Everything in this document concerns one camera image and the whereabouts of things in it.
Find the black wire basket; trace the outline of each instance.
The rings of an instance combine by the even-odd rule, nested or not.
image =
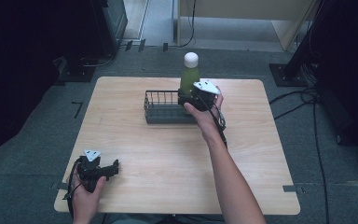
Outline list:
[[[178,104],[178,91],[146,91],[145,118],[148,124],[197,123]]]

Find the floor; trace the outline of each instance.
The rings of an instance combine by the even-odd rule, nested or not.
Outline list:
[[[125,0],[129,25],[126,41],[145,39],[146,46],[176,45],[174,31],[175,3],[169,0]],[[241,49],[283,52],[271,21],[243,19],[195,18],[194,36],[190,40],[191,18],[181,18],[181,44],[188,42],[190,49]],[[287,51],[296,51],[298,41],[307,31],[308,23],[301,27],[296,40]]]

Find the bottle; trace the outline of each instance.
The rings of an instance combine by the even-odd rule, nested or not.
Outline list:
[[[199,56],[196,53],[189,52],[185,55],[185,69],[180,79],[180,90],[184,96],[191,96],[194,90],[193,83],[200,81]]]

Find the black controller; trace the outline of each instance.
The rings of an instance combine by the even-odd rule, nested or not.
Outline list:
[[[80,156],[80,164],[77,166],[77,172],[82,181],[87,182],[87,191],[94,192],[97,182],[101,176],[109,177],[118,174],[118,160],[115,160],[112,165],[101,168],[101,157],[97,157],[94,161],[89,161],[87,157]]]
[[[195,88],[191,96],[184,95],[181,89],[178,90],[178,104],[184,105],[185,103],[190,103],[199,111],[207,111],[211,109],[214,105],[215,97],[216,94],[201,91],[197,88]]]

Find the wooden table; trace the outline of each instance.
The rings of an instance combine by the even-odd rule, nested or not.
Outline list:
[[[228,150],[266,215],[300,211],[263,83],[211,79],[224,94]],[[62,181],[84,149],[99,150],[101,166],[119,159],[120,172],[103,190],[99,212],[221,214],[209,150],[195,124],[146,124],[146,90],[177,90],[179,78],[101,77]],[[54,207],[67,212],[60,190]]]

